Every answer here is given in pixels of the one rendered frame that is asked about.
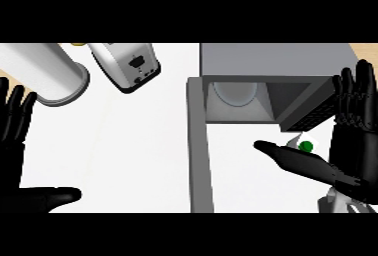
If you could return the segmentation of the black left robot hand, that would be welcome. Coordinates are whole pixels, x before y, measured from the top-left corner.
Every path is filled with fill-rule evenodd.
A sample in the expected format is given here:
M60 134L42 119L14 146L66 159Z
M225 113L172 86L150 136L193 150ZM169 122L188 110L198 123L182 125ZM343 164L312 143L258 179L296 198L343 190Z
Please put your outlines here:
M0 213L49 213L82 199L74 187L21 188L26 137L30 129L38 93L23 98L26 87L9 90L0 77Z

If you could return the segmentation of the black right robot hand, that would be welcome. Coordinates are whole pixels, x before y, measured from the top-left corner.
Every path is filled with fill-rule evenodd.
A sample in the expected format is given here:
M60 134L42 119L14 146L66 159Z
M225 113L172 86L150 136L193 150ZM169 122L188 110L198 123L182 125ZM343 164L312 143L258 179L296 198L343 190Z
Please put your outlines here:
M268 141L255 148L280 167L334 186L346 196L378 205L378 88L373 64L361 59L356 75L345 68L333 77L336 124L330 160Z

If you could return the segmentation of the silver toaster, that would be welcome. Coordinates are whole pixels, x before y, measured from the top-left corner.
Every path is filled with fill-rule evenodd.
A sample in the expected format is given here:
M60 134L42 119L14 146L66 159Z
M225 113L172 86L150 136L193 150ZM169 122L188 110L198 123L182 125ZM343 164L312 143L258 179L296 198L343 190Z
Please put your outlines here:
M151 43L89 43L97 63L119 90L133 93L162 73Z

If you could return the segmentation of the grey microwave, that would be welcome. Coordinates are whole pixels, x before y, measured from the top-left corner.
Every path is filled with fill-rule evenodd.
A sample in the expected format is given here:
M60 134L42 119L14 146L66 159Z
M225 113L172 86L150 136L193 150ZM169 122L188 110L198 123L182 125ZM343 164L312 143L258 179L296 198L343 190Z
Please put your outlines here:
M302 132L334 116L333 76L358 56L348 43L204 43L200 60L207 121Z

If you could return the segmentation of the white milk carton green cap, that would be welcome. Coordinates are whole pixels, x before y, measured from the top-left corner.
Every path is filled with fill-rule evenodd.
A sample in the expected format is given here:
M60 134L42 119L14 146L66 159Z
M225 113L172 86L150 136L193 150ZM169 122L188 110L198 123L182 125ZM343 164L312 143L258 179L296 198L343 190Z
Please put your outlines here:
M297 149L306 153L315 153L318 149L320 142L309 135L308 132L302 132L287 143L287 146Z

